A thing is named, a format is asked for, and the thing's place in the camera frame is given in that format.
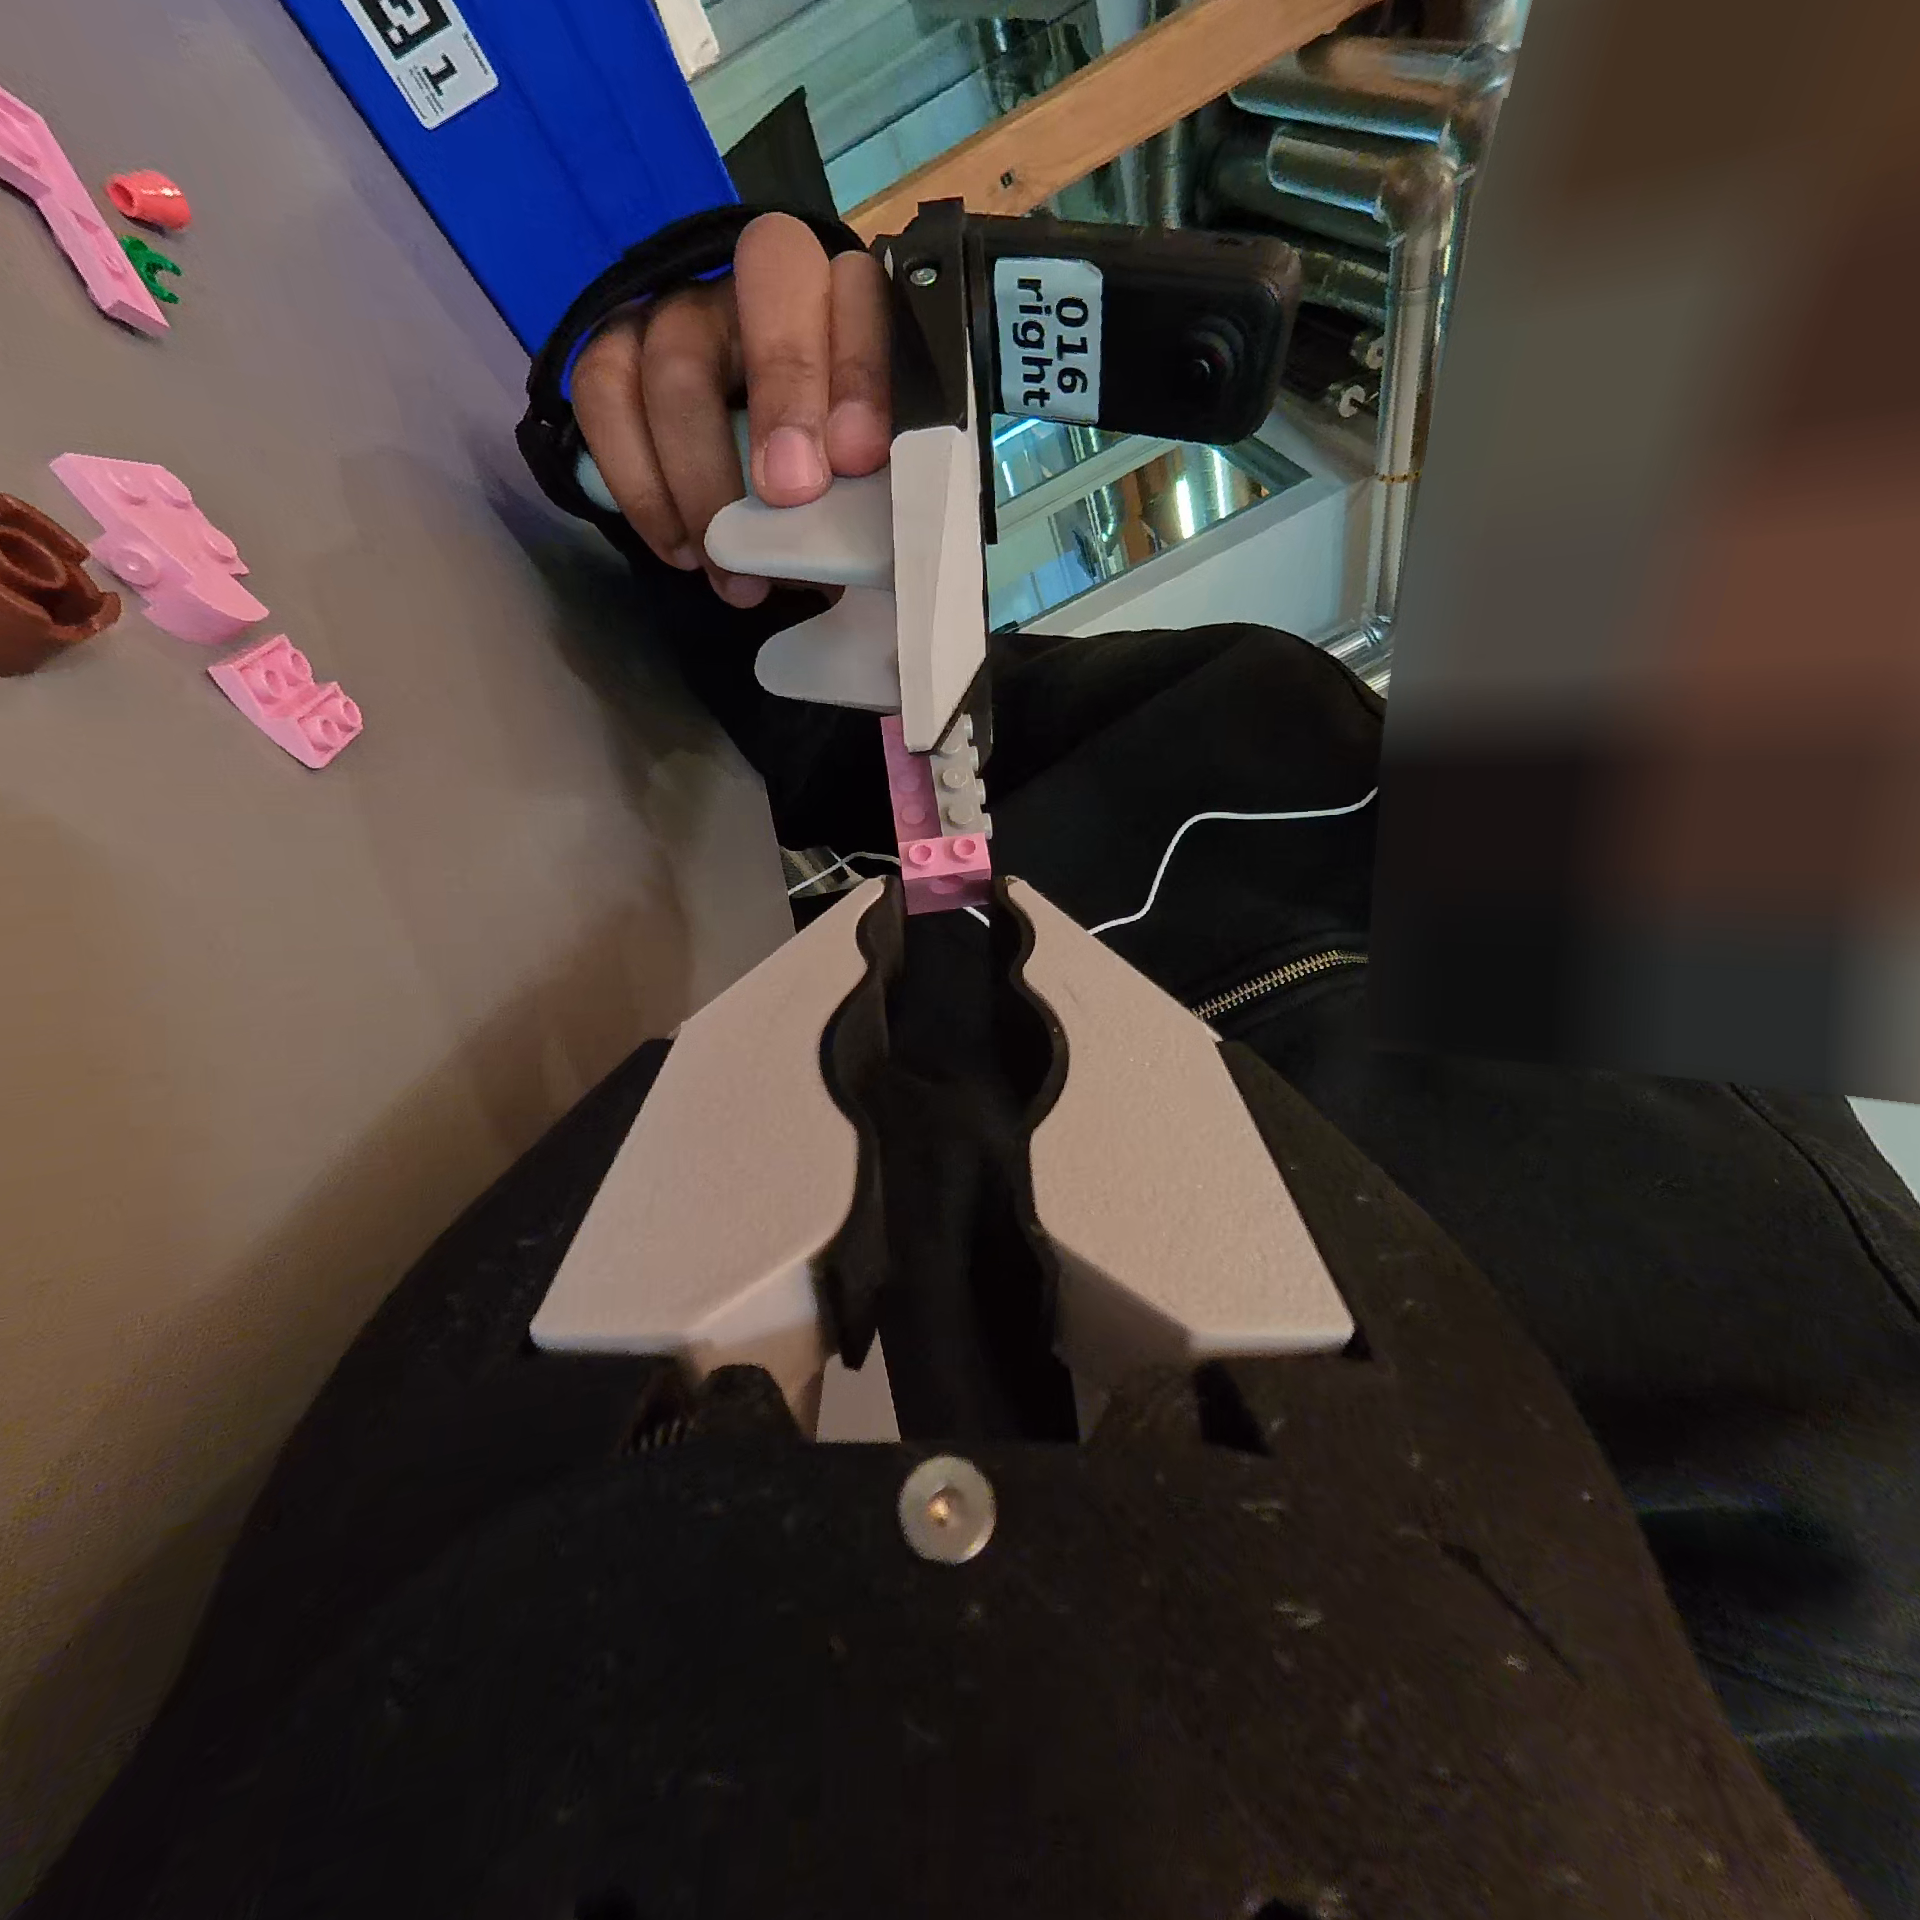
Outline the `black office chair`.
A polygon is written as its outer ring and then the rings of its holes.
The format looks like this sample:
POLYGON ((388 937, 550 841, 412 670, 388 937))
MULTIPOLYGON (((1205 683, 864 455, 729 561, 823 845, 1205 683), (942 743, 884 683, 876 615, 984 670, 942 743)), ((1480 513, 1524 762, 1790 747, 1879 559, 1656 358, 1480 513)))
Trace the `black office chair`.
POLYGON ((789 88, 742 131, 725 150, 725 166, 748 207, 838 221, 804 86, 789 88))

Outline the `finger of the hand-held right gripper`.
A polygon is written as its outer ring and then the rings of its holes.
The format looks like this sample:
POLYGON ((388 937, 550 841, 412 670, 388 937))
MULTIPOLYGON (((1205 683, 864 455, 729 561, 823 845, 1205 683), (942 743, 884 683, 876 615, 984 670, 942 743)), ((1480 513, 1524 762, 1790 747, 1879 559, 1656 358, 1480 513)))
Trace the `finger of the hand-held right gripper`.
POLYGON ((907 430, 888 477, 902 743, 931 753, 987 656, 975 438, 951 422, 907 430))

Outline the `blue plastic bin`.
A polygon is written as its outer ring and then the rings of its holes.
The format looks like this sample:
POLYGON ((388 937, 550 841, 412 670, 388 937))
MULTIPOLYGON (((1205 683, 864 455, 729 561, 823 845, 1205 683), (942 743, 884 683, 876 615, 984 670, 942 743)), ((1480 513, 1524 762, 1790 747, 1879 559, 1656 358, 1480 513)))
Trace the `blue plastic bin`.
POLYGON ((513 341, 662 223, 735 199, 647 1, 288 1, 513 341))

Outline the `person's right hand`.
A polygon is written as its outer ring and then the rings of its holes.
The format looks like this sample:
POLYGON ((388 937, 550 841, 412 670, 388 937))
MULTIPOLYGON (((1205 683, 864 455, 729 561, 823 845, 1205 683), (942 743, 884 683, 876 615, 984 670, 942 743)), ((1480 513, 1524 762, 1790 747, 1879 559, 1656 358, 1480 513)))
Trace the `person's right hand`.
POLYGON ((755 490, 797 507, 888 463, 891 281, 830 256, 792 214, 758 214, 732 270, 603 326, 572 369, 583 441, 623 521, 734 608, 772 584, 707 552, 715 513, 755 490))

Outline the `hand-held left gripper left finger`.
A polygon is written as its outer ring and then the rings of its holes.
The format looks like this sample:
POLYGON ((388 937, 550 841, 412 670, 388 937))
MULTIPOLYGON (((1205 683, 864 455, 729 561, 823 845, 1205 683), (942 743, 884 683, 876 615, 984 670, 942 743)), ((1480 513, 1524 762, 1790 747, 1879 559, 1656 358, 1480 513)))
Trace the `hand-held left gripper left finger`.
POLYGON ((532 1318, 543 1352, 687 1368, 825 1368, 825 1250, 847 1222, 857 1129, 823 1069, 868 978, 879 880, 684 1021, 532 1318))

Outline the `long pink plate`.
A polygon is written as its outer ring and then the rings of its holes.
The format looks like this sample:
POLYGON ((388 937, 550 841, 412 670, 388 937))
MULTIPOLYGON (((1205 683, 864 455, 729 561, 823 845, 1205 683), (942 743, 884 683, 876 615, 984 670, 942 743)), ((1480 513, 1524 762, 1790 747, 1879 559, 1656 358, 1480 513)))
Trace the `long pink plate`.
POLYGON ((879 750, 884 761, 887 795, 893 810, 896 847, 904 849, 921 841, 943 838, 943 816, 927 757, 904 747, 902 720, 899 712, 879 717, 879 750))

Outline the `brown round brick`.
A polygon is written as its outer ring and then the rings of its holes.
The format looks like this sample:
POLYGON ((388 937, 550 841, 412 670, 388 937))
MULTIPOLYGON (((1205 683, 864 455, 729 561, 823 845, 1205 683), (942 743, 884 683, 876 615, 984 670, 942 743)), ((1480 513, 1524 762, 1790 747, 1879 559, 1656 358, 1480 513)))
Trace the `brown round brick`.
POLYGON ((85 541, 32 503, 1 493, 1 679, 23 679, 124 615, 87 571, 85 541))

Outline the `grey side-stud brick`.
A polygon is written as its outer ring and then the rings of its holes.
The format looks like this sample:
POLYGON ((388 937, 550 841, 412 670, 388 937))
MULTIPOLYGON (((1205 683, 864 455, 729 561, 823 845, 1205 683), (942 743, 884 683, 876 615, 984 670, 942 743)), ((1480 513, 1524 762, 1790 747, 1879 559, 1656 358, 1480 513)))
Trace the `grey side-stud brick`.
POLYGON ((990 841, 991 813, 971 710, 955 714, 942 743, 926 757, 926 770, 940 834, 990 841))

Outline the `pile of pink toy bricks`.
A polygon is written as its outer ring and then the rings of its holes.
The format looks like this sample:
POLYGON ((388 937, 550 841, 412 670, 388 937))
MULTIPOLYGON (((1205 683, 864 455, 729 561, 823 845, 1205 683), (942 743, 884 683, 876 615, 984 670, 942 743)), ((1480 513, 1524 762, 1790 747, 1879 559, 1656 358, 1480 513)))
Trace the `pile of pink toy bricks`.
MULTIPOLYGON (((12 90, 1 93, 1 178, 37 207, 107 320, 152 337, 168 328, 163 305, 176 293, 160 275, 176 275, 177 264, 107 226, 54 131, 12 90)), ((53 474, 97 521, 85 541, 87 571, 100 565, 132 587, 157 630, 225 649, 208 677, 257 734, 313 771, 360 736, 363 712, 340 683, 318 679, 285 635, 252 638, 267 608, 247 587, 248 565, 181 477, 85 453, 56 455, 53 474)))

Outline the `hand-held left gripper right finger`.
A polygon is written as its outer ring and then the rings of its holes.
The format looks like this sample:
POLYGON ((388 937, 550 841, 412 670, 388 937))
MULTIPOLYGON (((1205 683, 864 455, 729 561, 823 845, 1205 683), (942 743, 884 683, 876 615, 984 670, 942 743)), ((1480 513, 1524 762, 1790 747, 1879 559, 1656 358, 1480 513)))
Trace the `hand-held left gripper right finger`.
POLYGON ((1028 1166, 1069 1373, 1342 1350, 1352 1313, 1215 1035, 1027 880, 1004 893, 1062 1046, 1028 1166))

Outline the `small pink side-stud brick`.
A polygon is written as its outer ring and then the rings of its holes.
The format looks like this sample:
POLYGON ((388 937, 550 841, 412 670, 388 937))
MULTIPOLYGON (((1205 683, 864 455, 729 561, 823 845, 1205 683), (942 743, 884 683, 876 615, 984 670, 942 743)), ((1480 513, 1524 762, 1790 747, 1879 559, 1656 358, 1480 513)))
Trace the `small pink side-stud brick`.
POLYGON ((982 831, 902 838, 899 861, 907 917, 991 902, 991 838, 982 831))

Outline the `silver metal pipes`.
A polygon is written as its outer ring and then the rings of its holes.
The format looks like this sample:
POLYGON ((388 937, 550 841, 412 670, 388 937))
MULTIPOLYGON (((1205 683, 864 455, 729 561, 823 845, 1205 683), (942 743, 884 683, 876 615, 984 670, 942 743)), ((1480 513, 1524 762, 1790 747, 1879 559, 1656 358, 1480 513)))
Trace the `silver metal pipes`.
POLYGON ((1363 472, 1352 618, 1328 646, 1384 689, 1432 390, 1477 174, 1519 27, 1470 39, 1329 35, 1232 90, 1214 207, 1284 237, 1302 270, 1287 387, 1363 472))

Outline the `wooden beam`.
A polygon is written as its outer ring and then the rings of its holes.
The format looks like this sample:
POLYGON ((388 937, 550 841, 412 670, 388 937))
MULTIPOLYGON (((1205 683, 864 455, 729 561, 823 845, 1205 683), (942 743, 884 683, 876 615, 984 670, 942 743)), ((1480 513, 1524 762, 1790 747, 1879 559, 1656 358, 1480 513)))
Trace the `wooden beam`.
POLYGON ((847 223, 872 240, 933 201, 1022 217, 1359 10, 1363 1, 1180 7, 861 201, 847 223))

